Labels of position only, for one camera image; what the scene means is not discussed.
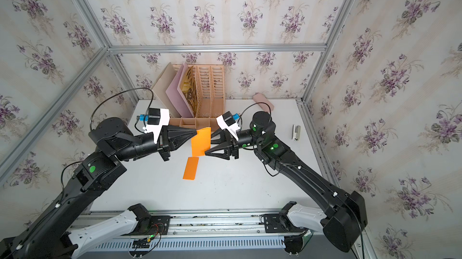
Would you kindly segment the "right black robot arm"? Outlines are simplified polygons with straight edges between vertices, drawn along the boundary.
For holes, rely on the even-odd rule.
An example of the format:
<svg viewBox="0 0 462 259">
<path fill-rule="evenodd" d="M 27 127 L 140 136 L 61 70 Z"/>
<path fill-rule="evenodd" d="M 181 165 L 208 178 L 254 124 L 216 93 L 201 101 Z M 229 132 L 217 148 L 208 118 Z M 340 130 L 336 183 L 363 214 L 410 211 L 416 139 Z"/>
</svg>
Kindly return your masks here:
<svg viewBox="0 0 462 259">
<path fill-rule="evenodd" d="M 265 170 L 273 169 L 273 176 L 286 176 L 317 204 L 311 208 L 295 201 L 287 203 L 274 219 L 277 231 L 293 233 L 294 240 L 306 231 L 320 232 L 335 248 L 351 251 L 368 225 L 363 196 L 356 191 L 348 193 L 308 167 L 276 136 L 270 111 L 256 112 L 246 130 L 241 128 L 241 120 L 230 112 L 217 117 L 218 130 L 211 135 L 212 147 L 206 156 L 230 160 L 238 159 L 242 149 L 252 151 Z"/>
</svg>

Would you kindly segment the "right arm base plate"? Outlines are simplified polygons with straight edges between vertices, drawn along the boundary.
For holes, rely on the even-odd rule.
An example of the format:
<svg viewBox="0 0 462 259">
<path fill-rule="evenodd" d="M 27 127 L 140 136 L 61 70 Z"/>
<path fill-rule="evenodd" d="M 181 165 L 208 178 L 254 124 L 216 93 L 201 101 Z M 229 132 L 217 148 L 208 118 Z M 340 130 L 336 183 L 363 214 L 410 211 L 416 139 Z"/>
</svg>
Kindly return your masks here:
<svg viewBox="0 0 462 259">
<path fill-rule="evenodd" d="M 274 233 L 303 233 L 308 230 L 304 227 L 296 227 L 289 219 L 278 213 L 267 213 L 260 216 L 260 222 L 263 225 L 265 232 Z"/>
</svg>

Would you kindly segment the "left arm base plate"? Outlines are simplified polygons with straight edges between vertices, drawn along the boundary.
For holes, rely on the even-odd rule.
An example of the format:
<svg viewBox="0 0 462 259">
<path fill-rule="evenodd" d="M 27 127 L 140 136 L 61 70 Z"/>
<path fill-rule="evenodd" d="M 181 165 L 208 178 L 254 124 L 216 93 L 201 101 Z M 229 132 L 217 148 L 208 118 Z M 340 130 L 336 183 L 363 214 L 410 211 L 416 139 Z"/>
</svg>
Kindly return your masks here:
<svg viewBox="0 0 462 259">
<path fill-rule="evenodd" d="M 164 236 L 168 232 L 171 218 L 171 216 L 151 216 L 149 219 L 142 219 L 132 232 L 123 236 L 148 236 L 157 233 Z"/>
</svg>

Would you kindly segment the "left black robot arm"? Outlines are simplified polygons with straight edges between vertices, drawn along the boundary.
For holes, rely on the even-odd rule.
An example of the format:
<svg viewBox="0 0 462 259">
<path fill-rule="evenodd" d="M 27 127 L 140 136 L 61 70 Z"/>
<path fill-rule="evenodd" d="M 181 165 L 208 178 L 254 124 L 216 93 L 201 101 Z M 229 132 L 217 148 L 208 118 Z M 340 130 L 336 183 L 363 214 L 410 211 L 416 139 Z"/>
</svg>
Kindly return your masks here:
<svg viewBox="0 0 462 259">
<path fill-rule="evenodd" d="M 124 121 L 110 117 L 91 127 L 93 153 L 75 162 L 73 176 L 62 184 L 52 204 L 23 233 L 1 241 L 3 259 L 77 259 L 90 249 L 135 230 L 149 231 L 151 215 L 142 204 L 131 206 L 113 219 L 70 232 L 79 215 L 115 181 L 126 168 L 124 162 L 159 153 L 163 161 L 172 151 L 197 135 L 195 129 L 169 124 L 168 109 L 148 107 L 141 116 L 144 133 L 134 135 Z"/>
</svg>

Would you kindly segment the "orange square paper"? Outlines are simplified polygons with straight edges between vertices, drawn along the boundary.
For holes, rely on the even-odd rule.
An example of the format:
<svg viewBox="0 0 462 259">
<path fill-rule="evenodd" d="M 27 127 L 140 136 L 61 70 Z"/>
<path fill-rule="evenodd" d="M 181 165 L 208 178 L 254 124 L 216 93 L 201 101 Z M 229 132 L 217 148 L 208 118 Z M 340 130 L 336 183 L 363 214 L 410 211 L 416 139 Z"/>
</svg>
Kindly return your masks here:
<svg viewBox="0 0 462 259">
<path fill-rule="evenodd" d="M 205 151 L 211 148 L 211 128 L 205 127 L 197 130 L 197 135 L 191 140 L 191 155 L 193 157 L 202 157 Z"/>
<path fill-rule="evenodd" d="M 195 180 L 197 167 L 199 164 L 198 157 L 189 157 L 186 162 L 186 167 L 183 175 L 184 180 Z"/>
</svg>

